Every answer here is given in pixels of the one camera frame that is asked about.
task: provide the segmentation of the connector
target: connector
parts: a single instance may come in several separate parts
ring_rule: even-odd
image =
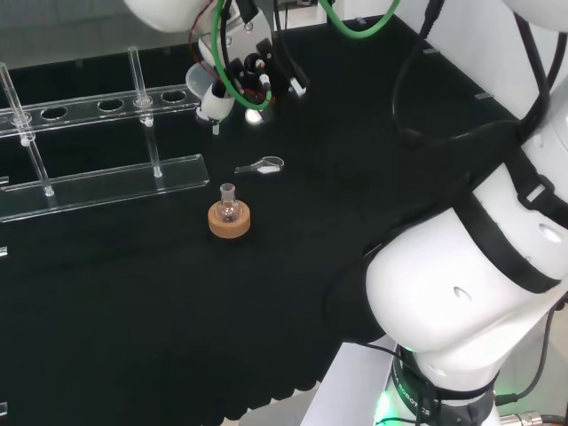
[[[501,417],[501,426],[542,426],[540,414],[531,411],[523,414],[510,414]]]

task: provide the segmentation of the test tube rack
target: test tube rack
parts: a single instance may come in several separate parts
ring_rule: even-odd
[[[199,100],[184,84],[146,89],[138,49],[128,49],[134,91],[22,106],[8,68],[0,62],[0,82],[9,107],[0,109],[0,138],[18,137],[28,150],[35,182],[9,185],[0,177],[0,222],[146,197],[209,182],[200,154],[161,160],[154,116],[193,110]],[[144,129],[149,162],[50,178],[36,143],[44,131],[138,119]]]

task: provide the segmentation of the black tablecloth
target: black tablecloth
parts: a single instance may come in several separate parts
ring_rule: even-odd
[[[280,102],[258,128],[236,107],[218,137],[190,113],[156,119],[161,157],[203,154],[206,187],[4,224],[0,400],[9,424],[219,424],[321,379],[340,338],[321,317],[330,280],[401,215],[464,172],[491,170],[512,147],[495,134],[402,146],[390,94],[414,38],[398,20],[361,42],[326,26],[288,31],[312,79],[298,107]],[[182,83],[192,64],[186,46],[141,60],[147,86]],[[126,55],[12,76],[23,103],[132,87]],[[480,91],[440,55],[423,55],[401,92],[404,120],[443,136],[507,115],[476,100]],[[53,177],[147,161],[136,120],[37,141]],[[18,140],[0,142],[0,175],[34,179]],[[265,155],[283,158],[285,170],[233,175]],[[242,241],[219,241],[207,227],[224,182],[252,211]],[[341,333],[372,334],[357,291],[341,291]]]

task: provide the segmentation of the wall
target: wall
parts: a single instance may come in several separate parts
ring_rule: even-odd
[[[345,19],[384,13],[390,0],[340,0]],[[402,0],[397,15],[420,29],[427,0]],[[545,69],[556,49],[556,33],[532,26]],[[446,0],[429,42],[511,113],[522,117],[538,90],[515,19],[501,0]],[[564,63],[558,81],[568,75]]]

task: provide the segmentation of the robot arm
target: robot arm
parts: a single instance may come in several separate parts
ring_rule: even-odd
[[[206,4],[125,1],[161,31],[187,31]],[[568,31],[566,0],[503,1],[536,25]],[[203,20],[206,27],[213,21],[213,6]],[[260,18],[265,37],[268,26],[264,15]],[[230,60],[258,53],[258,39],[247,36],[252,19],[236,20],[228,29]],[[215,42],[210,35],[200,40],[210,63]],[[501,165],[453,208],[399,235],[368,266],[367,297],[377,322],[413,353],[420,371],[439,388],[467,393],[491,385],[512,348],[568,291],[566,117],[568,80],[555,91],[545,122],[519,153],[520,171],[512,163]],[[553,205],[555,214],[537,204]],[[401,417],[413,414],[401,401],[397,411]],[[484,426],[500,424],[492,406],[489,412]]]

